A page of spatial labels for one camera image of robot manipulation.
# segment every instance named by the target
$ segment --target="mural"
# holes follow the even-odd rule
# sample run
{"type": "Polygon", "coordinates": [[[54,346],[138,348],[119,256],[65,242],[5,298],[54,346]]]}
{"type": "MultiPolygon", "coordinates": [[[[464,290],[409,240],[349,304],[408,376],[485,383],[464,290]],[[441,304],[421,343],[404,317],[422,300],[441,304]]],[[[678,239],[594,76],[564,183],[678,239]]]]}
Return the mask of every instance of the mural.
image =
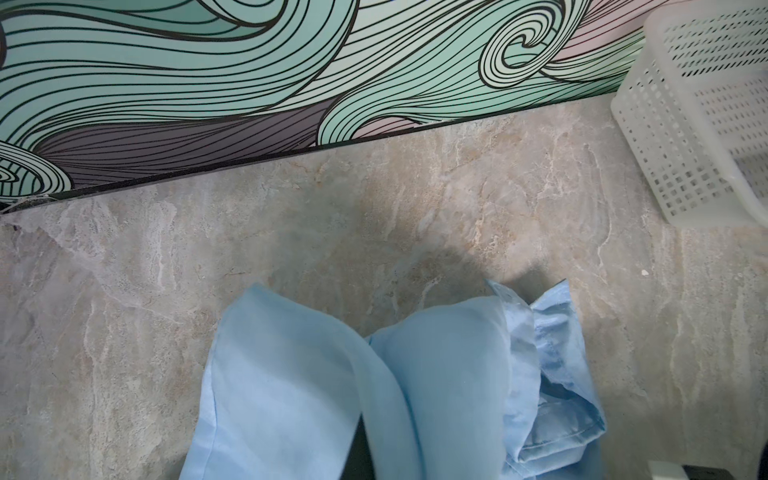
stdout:
{"type": "Polygon", "coordinates": [[[664,0],[0,0],[0,202],[615,90],[664,0]]]}

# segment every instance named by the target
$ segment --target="dark object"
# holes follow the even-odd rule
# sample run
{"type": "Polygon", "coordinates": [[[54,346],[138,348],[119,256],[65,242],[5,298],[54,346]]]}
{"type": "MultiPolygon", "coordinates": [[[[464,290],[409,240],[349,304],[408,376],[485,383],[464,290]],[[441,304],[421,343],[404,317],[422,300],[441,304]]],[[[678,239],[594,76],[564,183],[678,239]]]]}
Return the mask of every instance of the dark object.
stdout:
{"type": "Polygon", "coordinates": [[[768,442],[766,442],[766,446],[763,447],[763,456],[760,457],[757,480],[768,480],[768,442]]]}
{"type": "Polygon", "coordinates": [[[366,426],[362,422],[362,416],[357,422],[357,430],[352,439],[352,446],[349,448],[349,456],[346,458],[341,480],[376,480],[376,476],[373,474],[371,451],[368,448],[366,426]]]}
{"type": "Polygon", "coordinates": [[[697,467],[695,465],[683,465],[688,480],[736,480],[733,475],[722,468],[697,467]]]}

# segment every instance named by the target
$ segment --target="beige marbled surface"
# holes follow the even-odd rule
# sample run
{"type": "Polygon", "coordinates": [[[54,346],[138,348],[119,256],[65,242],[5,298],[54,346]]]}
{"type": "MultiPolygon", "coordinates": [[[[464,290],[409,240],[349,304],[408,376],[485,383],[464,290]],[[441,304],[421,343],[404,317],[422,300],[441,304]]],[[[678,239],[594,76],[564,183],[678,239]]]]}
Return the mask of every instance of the beige marbled surface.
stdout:
{"type": "Polygon", "coordinates": [[[216,321],[252,282],[362,334],[568,278],[609,433],[754,478],[768,437],[768,233],[675,230],[609,96],[0,219],[0,476],[176,478],[216,321]]]}

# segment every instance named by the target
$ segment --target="white plastic basket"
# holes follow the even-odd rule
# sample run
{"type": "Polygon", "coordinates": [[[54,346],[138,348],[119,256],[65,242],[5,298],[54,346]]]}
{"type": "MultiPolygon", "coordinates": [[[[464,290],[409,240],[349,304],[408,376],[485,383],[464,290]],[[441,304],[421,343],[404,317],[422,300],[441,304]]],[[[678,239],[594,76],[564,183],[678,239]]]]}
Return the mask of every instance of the white plastic basket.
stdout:
{"type": "Polygon", "coordinates": [[[611,110],[678,227],[768,227],[768,2],[662,7],[611,110]]]}

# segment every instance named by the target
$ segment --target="blue fabric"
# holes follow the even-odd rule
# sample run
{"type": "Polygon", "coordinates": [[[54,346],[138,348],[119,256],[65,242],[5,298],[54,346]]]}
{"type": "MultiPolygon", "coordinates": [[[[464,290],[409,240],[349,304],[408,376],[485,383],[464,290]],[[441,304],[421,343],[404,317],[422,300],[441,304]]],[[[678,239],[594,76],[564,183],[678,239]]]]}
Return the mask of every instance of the blue fabric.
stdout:
{"type": "Polygon", "coordinates": [[[359,416],[378,480],[601,478],[605,431],[563,282],[414,313],[367,340],[260,286],[224,314],[181,480],[337,480],[359,416]]]}

